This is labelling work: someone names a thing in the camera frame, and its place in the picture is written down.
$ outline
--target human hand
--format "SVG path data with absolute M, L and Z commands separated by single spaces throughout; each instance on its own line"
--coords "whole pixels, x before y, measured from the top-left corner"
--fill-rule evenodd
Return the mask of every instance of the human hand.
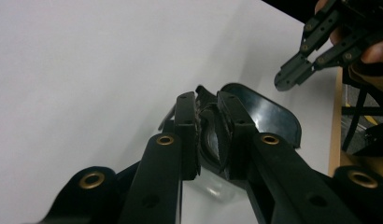
M 325 6 L 328 0 L 319 0 L 316 4 L 315 11 L 316 13 Z M 336 28 L 330 36 L 331 42 L 333 44 L 338 43 L 342 38 L 342 29 Z M 361 60 L 364 63 L 383 63 L 383 41 L 374 44 L 369 47 L 361 56 Z

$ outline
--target metal grommet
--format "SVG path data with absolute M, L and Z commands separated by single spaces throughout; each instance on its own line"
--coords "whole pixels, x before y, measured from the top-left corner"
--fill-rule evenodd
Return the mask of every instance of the metal grommet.
M 350 54 L 350 53 L 346 53 L 346 54 L 344 55 L 344 57 L 345 57 L 346 59 L 348 59 L 348 60 L 351 60 L 351 59 L 352 59 L 352 54 Z
M 156 142 L 159 145 L 168 146 L 174 143 L 174 138 L 168 135 L 164 135 L 157 138 Z
M 375 189 L 378 186 L 378 183 L 375 179 L 360 171 L 348 171 L 348 178 L 352 180 L 352 182 L 354 182 L 355 184 L 368 189 Z
M 302 45 L 302 50 L 308 50 L 308 45 L 306 44 Z
M 313 27 L 311 26 L 311 24 L 307 24 L 307 25 L 305 26 L 305 29 L 306 29 L 307 31 L 310 31 L 312 28 L 313 28 Z
M 274 137 L 272 135 L 268 135 L 268 134 L 262 136 L 262 141 L 268 145 L 276 145 L 279 143 L 279 139 L 277 139 L 276 137 Z
M 317 61 L 318 63 L 325 63 L 325 59 L 323 57 L 319 57 Z
M 94 189 L 100 186 L 105 180 L 105 175 L 98 171 L 87 173 L 83 176 L 78 185 L 83 189 Z

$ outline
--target black wire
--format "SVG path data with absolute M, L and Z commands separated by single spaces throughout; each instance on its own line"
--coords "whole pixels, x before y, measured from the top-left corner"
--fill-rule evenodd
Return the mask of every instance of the black wire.
M 351 142 L 355 131 L 357 131 L 358 122 L 360 120 L 360 115 L 362 112 L 363 104 L 366 100 L 366 96 L 367 96 L 367 90 L 364 87 L 361 87 L 360 94 L 358 95 L 357 104 L 355 106 L 355 114 L 354 114 L 354 117 L 352 117 L 352 121 L 351 121 L 351 124 L 349 125 L 346 139 L 343 142 L 343 146 L 342 146 L 343 151 L 347 151 L 349 147 L 349 143 Z

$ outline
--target curved black plastic piece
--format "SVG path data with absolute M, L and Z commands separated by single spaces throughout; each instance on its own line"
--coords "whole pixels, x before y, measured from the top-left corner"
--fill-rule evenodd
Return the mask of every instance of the curved black plastic piece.
M 288 109 L 238 83 L 227 84 L 221 90 L 238 97 L 259 132 L 278 134 L 293 148 L 300 147 L 302 128 L 299 120 Z

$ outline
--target white backdrop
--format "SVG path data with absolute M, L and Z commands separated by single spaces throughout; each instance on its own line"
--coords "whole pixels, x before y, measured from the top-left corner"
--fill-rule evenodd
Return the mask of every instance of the white backdrop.
M 0 224 L 40 220 L 83 168 L 139 161 L 198 84 L 240 82 L 288 108 L 299 153 L 326 173 L 335 71 L 273 85 L 302 27 L 258 0 L 0 1 Z M 246 193 L 213 175 L 184 189 L 182 223 L 256 222 Z

